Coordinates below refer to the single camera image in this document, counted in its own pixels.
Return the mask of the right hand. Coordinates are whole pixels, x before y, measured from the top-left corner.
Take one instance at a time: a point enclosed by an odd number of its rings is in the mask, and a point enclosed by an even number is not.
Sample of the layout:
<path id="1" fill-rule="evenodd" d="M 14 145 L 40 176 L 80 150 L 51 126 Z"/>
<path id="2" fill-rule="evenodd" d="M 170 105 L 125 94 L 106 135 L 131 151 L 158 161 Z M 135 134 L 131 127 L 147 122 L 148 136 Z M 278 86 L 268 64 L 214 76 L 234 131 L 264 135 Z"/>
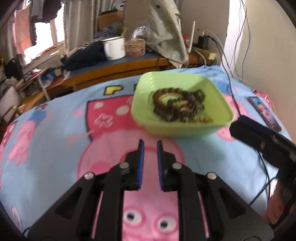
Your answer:
<path id="1" fill-rule="evenodd" d="M 276 224 L 280 216 L 283 214 L 285 205 L 291 197 L 292 192 L 278 181 L 274 193 L 267 203 L 267 209 L 262 218 L 269 224 Z"/>

